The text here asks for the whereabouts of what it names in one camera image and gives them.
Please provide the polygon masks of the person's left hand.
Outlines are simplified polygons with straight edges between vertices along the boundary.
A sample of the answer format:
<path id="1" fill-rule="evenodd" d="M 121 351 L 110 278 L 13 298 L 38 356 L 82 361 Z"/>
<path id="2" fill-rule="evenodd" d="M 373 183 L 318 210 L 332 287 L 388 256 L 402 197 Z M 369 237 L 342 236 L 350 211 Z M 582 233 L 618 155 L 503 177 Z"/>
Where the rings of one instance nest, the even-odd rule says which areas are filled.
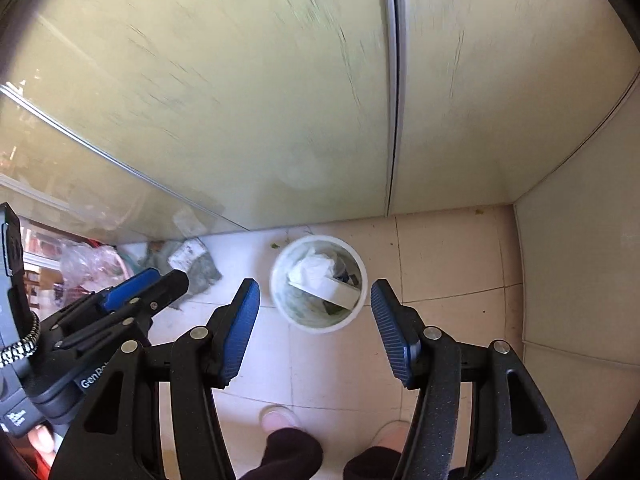
<path id="1" fill-rule="evenodd" d="M 29 430 L 27 439 L 40 458 L 50 467 L 56 454 L 55 438 L 46 425 L 37 425 Z"/>

